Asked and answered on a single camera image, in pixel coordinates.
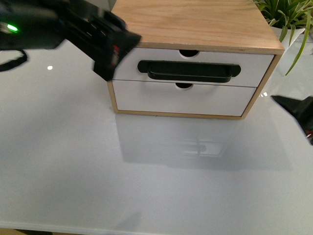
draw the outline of white pot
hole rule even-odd
[[[271,28],[274,31],[274,33],[276,34],[276,36],[279,38],[280,34],[282,32],[282,29],[281,28],[276,28],[276,27],[271,27]],[[304,28],[300,28],[300,29],[296,29],[295,30],[294,35],[293,35],[292,40],[291,40],[291,43],[290,43],[290,46],[299,37],[299,35],[304,32],[304,30],[305,30]],[[290,47],[289,46],[290,35],[291,35],[291,29],[288,29],[287,35],[285,36],[284,40],[282,41],[282,45],[285,48],[285,52]]]

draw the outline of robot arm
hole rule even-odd
[[[54,49],[67,39],[94,60],[93,70],[106,81],[140,38],[113,13],[99,17],[98,7],[85,0],[0,0],[0,50]],[[2,70],[23,60],[25,53]]]

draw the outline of black cable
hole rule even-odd
[[[15,67],[20,66],[21,64],[23,64],[27,61],[26,52],[24,50],[19,50],[19,52],[22,53],[22,56],[17,58],[17,59],[11,60],[9,62],[6,62],[6,63],[0,65],[0,72],[14,69]]]

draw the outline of black drawer handle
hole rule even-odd
[[[181,61],[142,60],[137,67],[140,72],[147,73],[155,80],[217,83],[229,82],[231,77],[241,71],[239,65]]]

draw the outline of black object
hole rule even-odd
[[[85,0],[0,0],[0,50],[54,49],[68,39],[106,81],[140,38],[113,13],[99,17],[98,7]]]
[[[181,61],[150,61],[138,63],[138,70],[147,73],[155,80],[193,81],[193,82],[229,82],[237,76],[239,65],[212,64]]]
[[[271,97],[297,120],[306,138],[313,145],[313,96],[304,100],[280,95],[272,95]]]
[[[33,231],[33,230],[21,230],[16,229],[17,231],[26,234],[26,235],[53,235],[52,232],[42,232],[42,231]]]
[[[11,69],[25,63],[27,61],[27,54],[23,50],[21,50],[20,52],[22,53],[21,57],[0,65],[0,72],[11,70]]]

